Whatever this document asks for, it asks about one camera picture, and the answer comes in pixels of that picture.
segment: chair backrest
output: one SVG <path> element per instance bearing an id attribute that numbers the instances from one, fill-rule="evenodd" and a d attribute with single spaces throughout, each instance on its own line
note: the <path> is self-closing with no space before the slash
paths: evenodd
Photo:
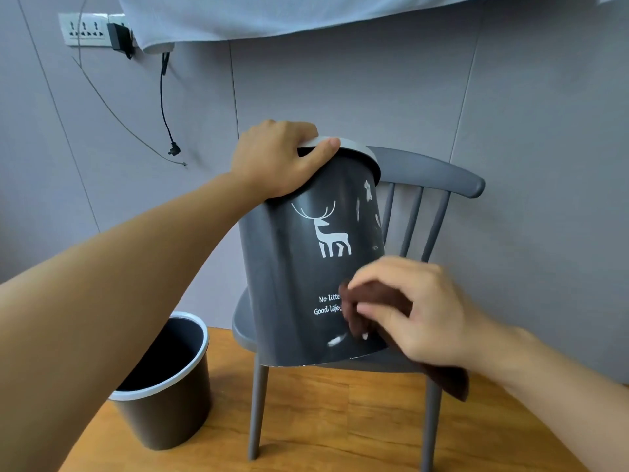
<path id="1" fill-rule="evenodd" d="M 462 195 L 469 199 L 475 199 L 483 193 L 485 181 L 478 175 L 464 168 L 453 166 L 448 162 L 433 157 L 386 147 L 369 146 L 369 148 L 375 153 L 378 159 L 378 164 L 382 171 L 381 181 L 391 183 L 384 207 L 384 215 L 382 215 L 382 236 L 385 242 L 387 241 L 387 232 L 389 230 L 389 220 L 391 219 L 391 207 L 393 206 L 396 184 L 409 184 L 419 187 L 415 194 L 408 223 L 406 224 L 404 240 L 402 241 L 402 248 L 399 253 L 401 257 L 406 256 L 408 247 L 411 245 L 424 189 L 428 188 L 444 191 L 432 227 L 430 228 L 428 239 L 424 245 L 423 253 L 421 254 L 422 262 L 429 261 L 436 238 L 444 222 L 445 211 L 450 202 L 450 194 L 454 192 L 455 194 Z"/>

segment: forearm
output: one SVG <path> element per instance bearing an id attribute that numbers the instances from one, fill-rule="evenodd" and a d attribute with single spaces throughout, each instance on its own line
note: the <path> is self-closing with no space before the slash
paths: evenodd
<path id="1" fill-rule="evenodd" d="M 629 389 L 515 328 L 487 328 L 484 373 L 505 387 L 592 472 L 629 469 Z"/>
<path id="2" fill-rule="evenodd" d="M 0 285 L 0 469 L 59 466 L 261 200 L 222 175 Z"/>

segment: gray wall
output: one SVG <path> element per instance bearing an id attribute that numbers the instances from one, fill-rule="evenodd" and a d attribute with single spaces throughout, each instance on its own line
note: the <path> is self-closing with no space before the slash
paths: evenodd
<path id="1" fill-rule="evenodd" d="M 239 130 L 307 119 L 324 134 L 482 175 L 481 198 L 453 198 L 433 260 L 493 315 L 629 382 L 629 0 L 477 0 L 178 45 L 165 108 L 187 169 L 130 137 L 70 59 L 56 14 L 82 0 L 20 1 L 25 18 L 16 0 L 0 4 L 1 54 L 13 60 L 0 70 L 1 278 L 225 171 Z M 116 0 L 86 7 L 119 9 Z M 159 59 L 85 49 L 83 61 L 124 122 L 167 150 Z M 412 193 L 396 197 L 390 253 Z M 413 257 L 435 200 L 427 195 Z M 229 327 L 245 283 L 235 228 L 180 308 Z"/>

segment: person's left arm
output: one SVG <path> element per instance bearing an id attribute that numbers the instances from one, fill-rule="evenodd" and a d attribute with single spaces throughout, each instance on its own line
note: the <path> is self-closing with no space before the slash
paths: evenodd
<path id="1" fill-rule="evenodd" d="M 309 123 L 245 133 L 232 170 L 0 285 L 0 470 L 54 471 L 140 360 L 212 250 L 338 150 Z"/>

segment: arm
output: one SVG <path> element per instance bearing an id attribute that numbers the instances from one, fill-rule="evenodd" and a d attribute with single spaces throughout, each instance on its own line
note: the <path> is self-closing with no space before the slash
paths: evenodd
<path id="1" fill-rule="evenodd" d="M 359 303 L 415 361 L 460 365 L 504 387 L 592 472 L 629 469 L 629 389 L 579 365 L 530 333 L 486 316 L 437 265 L 384 257 L 349 287 L 379 280 L 413 301 L 396 309 Z"/>
<path id="2" fill-rule="evenodd" d="M 327 140 L 299 158 L 316 135 L 266 121 L 241 137 L 230 173 L 0 285 L 0 470 L 60 467 L 227 231 L 338 150 Z"/>

